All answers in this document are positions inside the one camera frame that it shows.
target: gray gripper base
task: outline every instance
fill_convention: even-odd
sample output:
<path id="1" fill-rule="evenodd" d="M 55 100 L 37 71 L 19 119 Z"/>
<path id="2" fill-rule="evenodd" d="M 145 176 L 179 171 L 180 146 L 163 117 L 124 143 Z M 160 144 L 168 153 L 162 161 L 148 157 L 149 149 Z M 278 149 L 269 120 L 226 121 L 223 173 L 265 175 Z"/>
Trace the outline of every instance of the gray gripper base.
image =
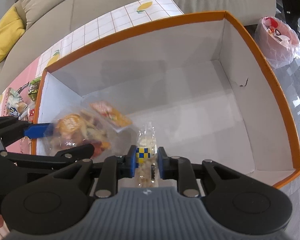
<path id="1" fill-rule="evenodd" d="M 59 233 L 32 236 L 12 231 L 6 240 L 288 240 L 283 230 L 243 235 L 219 225 L 198 198 L 181 196 L 174 187 L 122 188 L 96 200 L 78 224 Z"/>

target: trash bin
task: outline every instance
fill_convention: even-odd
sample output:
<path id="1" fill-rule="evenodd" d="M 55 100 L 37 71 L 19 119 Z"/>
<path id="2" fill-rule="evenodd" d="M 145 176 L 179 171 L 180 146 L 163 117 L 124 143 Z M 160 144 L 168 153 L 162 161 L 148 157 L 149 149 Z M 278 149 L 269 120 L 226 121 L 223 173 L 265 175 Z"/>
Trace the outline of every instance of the trash bin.
<path id="1" fill-rule="evenodd" d="M 296 32 L 275 17 L 260 20 L 255 41 L 274 68 L 283 67 L 293 59 L 300 58 L 300 41 Z"/>

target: white cardboard box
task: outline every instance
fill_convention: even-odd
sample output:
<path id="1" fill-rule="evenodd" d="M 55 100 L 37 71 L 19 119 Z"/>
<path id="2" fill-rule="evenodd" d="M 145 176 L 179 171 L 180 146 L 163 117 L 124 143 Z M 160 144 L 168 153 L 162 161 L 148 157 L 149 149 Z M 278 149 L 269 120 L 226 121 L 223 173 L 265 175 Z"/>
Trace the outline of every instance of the white cardboard box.
<path id="1" fill-rule="evenodd" d="M 170 156 L 213 159 L 276 187 L 300 175 L 298 135 L 281 87 L 228 12 L 145 23 L 61 58 L 43 73 L 35 120 L 51 122 L 63 108 L 96 99 L 133 121 L 122 154 L 151 121 Z M 41 140 L 33 147 L 46 154 Z"/>

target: dried fruit snack bag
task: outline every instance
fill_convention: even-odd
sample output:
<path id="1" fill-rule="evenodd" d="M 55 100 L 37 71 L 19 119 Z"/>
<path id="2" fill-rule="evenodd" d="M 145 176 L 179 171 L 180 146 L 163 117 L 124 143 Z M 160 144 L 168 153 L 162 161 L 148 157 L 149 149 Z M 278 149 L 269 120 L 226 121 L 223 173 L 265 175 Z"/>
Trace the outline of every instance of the dried fruit snack bag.
<path id="1" fill-rule="evenodd" d="M 61 114 L 53 122 L 53 135 L 46 140 L 49 155 L 55 155 L 60 150 L 66 150 L 91 143 L 94 148 L 92 158 L 99 156 L 111 147 L 107 130 L 95 113 L 86 109 L 71 109 L 69 114 Z"/>
<path id="2" fill-rule="evenodd" d="M 102 115 L 108 122 L 110 122 L 113 128 L 119 132 L 132 124 L 132 121 L 121 114 L 117 109 L 111 106 L 107 101 L 97 101 L 90 103 L 90 107 Z"/>

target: lemon print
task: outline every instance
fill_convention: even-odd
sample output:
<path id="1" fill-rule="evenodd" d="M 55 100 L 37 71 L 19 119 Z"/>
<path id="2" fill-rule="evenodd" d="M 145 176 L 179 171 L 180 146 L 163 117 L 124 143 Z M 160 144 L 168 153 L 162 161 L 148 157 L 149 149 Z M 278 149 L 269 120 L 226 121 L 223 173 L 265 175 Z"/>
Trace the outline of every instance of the lemon print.
<path id="1" fill-rule="evenodd" d="M 49 60 L 47 66 L 50 66 L 51 64 L 55 63 L 60 57 L 60 51 L 56 50 L 56 52 L 53 54 L 52 58 Z"/>
<path id="2" fill-rule="evenodd" d="M 0 104 L 2 103 L 3 93 L 0 95 Z"/>
<path id="3" fill-rule="evenodd" d="M 137 13 L 142 13 L 144 12 L 146 9 L 148 9 L 150 6 L 152 5 L 152 2 L 146 2 L 141 4 L 138 9 L 137 9 Z"/>

